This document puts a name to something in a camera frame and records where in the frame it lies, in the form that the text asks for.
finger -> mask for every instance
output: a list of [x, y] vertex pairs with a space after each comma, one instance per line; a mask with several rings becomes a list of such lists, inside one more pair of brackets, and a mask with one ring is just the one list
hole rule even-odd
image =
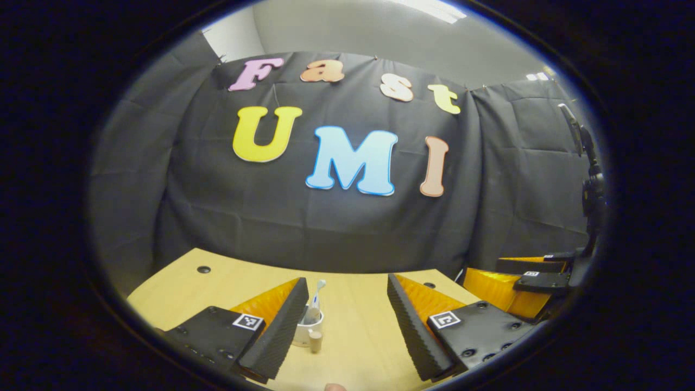
[[328, 383], [323, 391], [347, 391], [345, 387], [340, 384]]

gray wall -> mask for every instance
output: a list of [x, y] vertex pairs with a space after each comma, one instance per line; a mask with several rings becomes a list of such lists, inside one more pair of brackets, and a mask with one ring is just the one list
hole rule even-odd
[[222, 18], [202, 31], [223, 63], [265, 54], [251, 7]]
[[454, 24], [386, 0], [266, 0], [253, 11], [269, 54], [379, 56], [471, 89], [525, 80], [545, 65], [520, 40], [466, 9], [468, 16]]

foam letter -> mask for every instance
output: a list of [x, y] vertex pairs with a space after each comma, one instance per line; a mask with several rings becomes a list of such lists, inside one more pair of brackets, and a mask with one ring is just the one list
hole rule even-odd
[[343, 63], [338, 60], [314, 61], [306, 66], [308, 69], [300, 75], [302, 81], [340, 81], [345, 75]]
[[425, 144], [430, 147], [430, 158], [427, 160], [427, 174], [420, 185], [420, 192], [428, 197], [439, 197], [444, 194], [441, 177], [444, 174], [444, 155], [449, 145], [437, 137], [425, 137]]
[[256, 145], [254, 137], [258, 129], [261, 117], [268, 113], [268, 109], [260, 106], [244, 107], [239, 110], [239, 123], [236, 125], [234, 140], [231, 142], [236, 156], [246, 161], [257, 161], [263, 163], [279, 158], [290, 140], [292, 125], [295, 118], [302, 115], [302, 110], [298, 107], [283, 106], [275, 109], [277, 115], [277, 127], [275, 135], [268, 145]]
[[357, 190], [377, 196], [393, 194], [395, 188], [389, 180], [391, 149], [398, 142], [398, 136], [389, 131], [374, 130], [357, 150], [353, 150], [342, 127], [322, 126], [316, 128], [314, 134], [319, 138], [318, 153], [313, 175], [306, 179], [307, 186], [325, 190], [332, 188], [335, 183], [330, 175], [333, 163], [343, 189], [352, 185], [364, 167], [364, 177], [357, 182]]
[[461, 113], [461, 109], [459, 109], [458, 106], [451, 104], [451, 100], [458, 99], [459, 96], [449, 91], [449, 87], [442, 84], [430, 84], [427, 88], [434, 91], [434, 103], [436, 103], [440, 109], [451, 114]]
[[270, 74], [273, 67], [280, 67], [284, 62], [285, 60], [282, 58], [262, 58], [261, 60], [246, 61], [244, 70], [237, 78], [236, 83], [229, 86], [229, 90], [250, 90], [256, 86], [254, 77], [257, 77], [258, 81], [261, 81]]
[[382, 75], [382, 93], [387, 97], [392, 97], [393, 99], [402, 100], [403, 102], [410, 102], [413, 100], [415, 95], [410, 88], [413, 86], [410, 80], [400, 77], [393, 73], [386, 73]]

ceiling light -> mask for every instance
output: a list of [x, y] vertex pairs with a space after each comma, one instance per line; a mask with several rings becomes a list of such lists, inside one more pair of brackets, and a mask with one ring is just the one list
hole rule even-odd
[[555, 76], [555, 71], [552, 68], [548, 67], [547, 65], [543, 66], [543, 72], [545, 72], [546, 74], [549, 74], [550, 77]]
[[415, 8], [447, 23], [454, 23], [466, 17], [466, 14], [443, 1], [439, 0], [390, 0], [410, 8]]

black clamp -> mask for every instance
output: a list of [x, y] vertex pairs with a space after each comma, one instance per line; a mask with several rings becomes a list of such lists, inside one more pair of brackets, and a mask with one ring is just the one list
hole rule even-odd
[[581, 254], [582, 257], [588, 257], [594, 251], [598, 235], [603, 228], [603, 219], [606, 215], [607, 204], [603, 174], [598, 164], [598, 158], [594, 150], [594, 141], [589, 131], [577, 121], [577, 118], [575, 118], [567, 105], [558, 104], [557, 106], [567, 121], [577, 154], [581, 157], [582, 152], [586, 152], [589, 158], [589, 179], [582, 184], [582, 209], [584, 210], [584, 216], [587, 217], [589, 243], [584, 247]]
[[456, 358], [454, 374], [491, 359], [534, 327], [486, 301], [432, 315], [427, 325]]
[[456, 376], [490, 360], [534, 328], [486, 301], [432, 315], [425, 325], [393, 274], [386, 291], [423, 381]]
[[261, 317], [211, 306], [163, 335], [204, 365], [265, 384], [285, 360], [308, 299], [306, 279], [300, 278], [270, 324]]
[[514, 283], [514, 290], [563, 295], [569, 291], [570, 273], [527, 271]]
[[527, 271], [539, 271], [542, 273], [561, 273], [566, 268], [566, 262], [535, 262], [515, 260], [512, 258], [499, 258], [495, 265], [495, 273], [521, 275]]
[[552, 253], [543, 256], [544, 262], [572, 262], [577, 257], [576, 251], [566, 251], [564, 253]]

